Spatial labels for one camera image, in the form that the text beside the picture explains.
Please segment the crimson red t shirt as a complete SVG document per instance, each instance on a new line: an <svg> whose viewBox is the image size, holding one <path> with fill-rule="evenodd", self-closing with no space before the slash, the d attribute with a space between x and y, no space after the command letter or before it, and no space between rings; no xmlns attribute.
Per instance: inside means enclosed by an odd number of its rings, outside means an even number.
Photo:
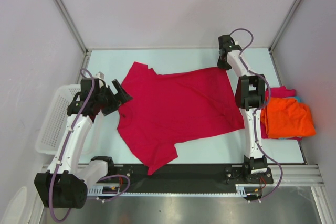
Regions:
<svg viewBox="0 0 336 224"><path fill-rule="evenodd" d="M122 87L132 100L119 108L117 130L148 175L178 157L178 143L244 128L228 75L220 68L157 74L135 62Z"/></svg>

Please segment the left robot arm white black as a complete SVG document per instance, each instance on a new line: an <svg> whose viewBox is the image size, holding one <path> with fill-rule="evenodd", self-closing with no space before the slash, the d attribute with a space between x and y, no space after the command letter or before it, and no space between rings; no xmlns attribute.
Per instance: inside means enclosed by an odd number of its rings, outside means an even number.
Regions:
<svg viewBox="0 0 336 224"><path fill-rule="evenodd" d="M84 206L89 189L99 181L110 182L117 177L112 157L95 156L88 166L78 170L85 140L95 119L107 116L133 98L118 80L113 80L114 93L98 72L82 78L79 88L70 98L66 110L64 133L47 170L35 176L34 184L45 207L80 209Z"/></svg>

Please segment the white perforated plastic basket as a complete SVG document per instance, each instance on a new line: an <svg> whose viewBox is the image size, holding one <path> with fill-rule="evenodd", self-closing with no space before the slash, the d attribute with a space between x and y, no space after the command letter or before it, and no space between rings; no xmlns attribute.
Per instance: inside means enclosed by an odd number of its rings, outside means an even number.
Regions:
<svg viewBox="0 0 336 224"><path fill-rule="evenodd" d="M70 84L61 86L54 93L35 144L38 153L47 155L57 153L67 125L68 105L79 91L79 84Z"/></svg>

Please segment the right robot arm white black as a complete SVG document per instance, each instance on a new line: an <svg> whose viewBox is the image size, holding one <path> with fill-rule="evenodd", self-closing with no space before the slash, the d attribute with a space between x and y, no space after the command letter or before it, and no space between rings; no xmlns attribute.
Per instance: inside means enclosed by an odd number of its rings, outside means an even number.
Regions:
<svg viewBox="0 0 336 224"><path fill-rule="evenodd" d="M246 137L246 153L242 168L226 173L229 183L257 184L267 174L267 157L262 152L260 118L265 102L265 76L256 74L245 61L242 47L231 35L218 38L219 58L217 66L223 70L234 70L238 77L235 103L243 120Z"/></svg>

